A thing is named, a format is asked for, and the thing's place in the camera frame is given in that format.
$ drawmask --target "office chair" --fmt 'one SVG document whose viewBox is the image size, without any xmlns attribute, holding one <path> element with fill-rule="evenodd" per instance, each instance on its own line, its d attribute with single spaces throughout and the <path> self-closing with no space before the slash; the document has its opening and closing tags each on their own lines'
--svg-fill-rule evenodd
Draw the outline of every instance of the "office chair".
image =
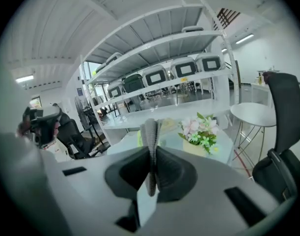
<svg viewBox="0 0 300 236">
<path fill-rule="evenodd" d="M 70 119 L 69 122 L 61 125 L 58 128 L 58 135 L 57 138 L 67 147 L 68 153 L 71 158 L 74 159 L 83 159 L 83 158 L 90 158 L 94 157 L 99 150 L 93 153 L 92 156 L 89 153 L 92 151 L 94 147 L 94 137 L 92 133 L 90 133 L 91 139 L 86 140 L 81 135 L 80 131 L 78 130 L 77 124 L 75 120 Z M 78 153 L 74 153 L 72 155 L 72 150 L 70 151 L 70 145 L 74 145 L 77 149 Z"/>
<path fill-rule="evenodd" d="M 300 161 L 289 150 L 300 139 L 300 89 L 297 78 L 286 73 L 271 74 L 268 85 L 276 114 L 276 142 L 252 175 L 282 203 L 300 196 Z"/>
</svg>

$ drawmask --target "flower pot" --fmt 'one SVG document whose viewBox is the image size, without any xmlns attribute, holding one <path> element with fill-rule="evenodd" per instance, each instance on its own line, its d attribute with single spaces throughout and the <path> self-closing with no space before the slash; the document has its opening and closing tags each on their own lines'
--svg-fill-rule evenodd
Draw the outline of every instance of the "flower pot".
<svg viewBox="0 0 300 236">
<path fill-rule="evenodd" d="M 204 156 L 204 157 L 207 156 L 208 154 L 202 145 L 193 145 L 186 140 L 183 140 L 183 150 L 190 154 Z"/>
</svg>

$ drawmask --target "shelf board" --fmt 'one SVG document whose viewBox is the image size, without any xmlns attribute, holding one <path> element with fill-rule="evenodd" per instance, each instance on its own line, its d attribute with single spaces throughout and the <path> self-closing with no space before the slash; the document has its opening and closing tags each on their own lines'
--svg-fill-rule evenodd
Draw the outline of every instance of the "shelf board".
<svg viewBox="0 0 300 236">
<path fill-rule="evenodd" d="M 173 86 L 173 85 L 176 85 L 176 84 L 180 84 L 180 83 L 183 83 L 183 82 L 190 82 L 190 81 L 196 81 L 196 80 L 201 80 L 201 79 L 206 79 L 206 78 L 211 78 L 211 77 L 216 77 L 216 76 L 229 75 L 231 73 L 232 73 L 232 71 L 230 69 L 226 68 L 226 69 L 223 69 L 223 70 L 218 70 L 218 71 L 213 71 L 213 72 L 199 72 L 199 73 L 189 75 L 189 76 L 186 76 L 186 77 L 183 77 L 183 78 L 177 78 L 177 79 L 174 79 L 174 80 L 164 81 L 162 83 L 157 83 L 155 85 L 145 87 L 145 88 L 140 89 L 140 90 L 136 90 L 136 91 L 133 91 L 133 92 L 130 92 L 130 93 L 125 93 L 125 94 L 123 94 L 119 97 L 116 97 L 116 98 L 111 99 L 109 101 L 103 102 L 103 103 L 101 103 L 97 106 L 94 106 L 94 109 L 100 109 L 101 107 L 107 106 L 109 104 L 116 103 L 118 101 L 123 101 L 123 100 L 129 99 L 131 97 L 140 95 L 140 94 L 144 94 L 144 93 L 147 93 L 147 92 L 159 90 L 159 89 L 166 88 L 166 87 L 169 87 L 169 86 Z"/>
<path fill-rule="evenodd" d="M 202 52 L 218 36 L 221 36 L 219 30 L 202 30 L 153 40 L 119 57 L 86 84 L 109 83 L 157 63 Z"/>
<path fill-rule="evenodd" d="M 228 113 L 229 110 L 229 105 L 223 105 L 219 101 L 213 99 L 197 100 L 179 105 L 170 105 L 156 109 L 131 112 L 116 118 L 110 118 L 105 122 L 103 128 L 138 128 L 149 118 L 154 118 L 155 120 L 165 118 L 182 120 L 185 117 L 196 116 L 197 112 L 205 116 L 213 114 L 216 117 Z"/>
</svg>

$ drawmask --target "ceiling light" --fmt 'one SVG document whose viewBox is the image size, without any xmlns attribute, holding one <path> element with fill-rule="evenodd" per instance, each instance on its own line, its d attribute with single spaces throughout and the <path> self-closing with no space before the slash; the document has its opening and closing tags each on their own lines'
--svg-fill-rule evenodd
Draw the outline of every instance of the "ceiling light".
<svg viewBox="0 0 300 236">
<path fill-rule="evenodd" d="M 254 36 L 253 34 L 250 34 L 250 35 L 248 35 L 247 37 L 244 37 L 243 39 L 237 41 L 236 44 L 240 44 L 241 42 L 244 42 L 245 40 L 247 40 L 247 39 L 249 39 L 249 38 L 251 38 L 251 37 L 253 37 L 253 36 Z"/>
<path fill-rule="evenodd" d="M 29 80 L 33 80 L 33 79 L 34 79 L 33 75 L 29 75 L 29 76 L 25 76 L 25 77 L 16 79 L 16 82 L 20 83 L 23 81 L 29 81 Z"/>
</svg>

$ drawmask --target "potted plant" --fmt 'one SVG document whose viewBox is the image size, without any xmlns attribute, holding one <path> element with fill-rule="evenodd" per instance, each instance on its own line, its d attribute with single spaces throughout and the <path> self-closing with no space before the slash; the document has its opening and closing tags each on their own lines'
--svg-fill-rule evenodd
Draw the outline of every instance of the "potted plant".
<svg viewBox="0 0 300 236">
<path fill-rule="evenodd" d="M 199 156 L 206 156 L 218 151 L 216 134 L 219 128 L 213 115 L 204 117 L 197 113 L 197 117 L 186 118 L 180 122 L 180 125 L 183 132 L 178 134 L 184 139 L 184 151 Z"/>
</svg>

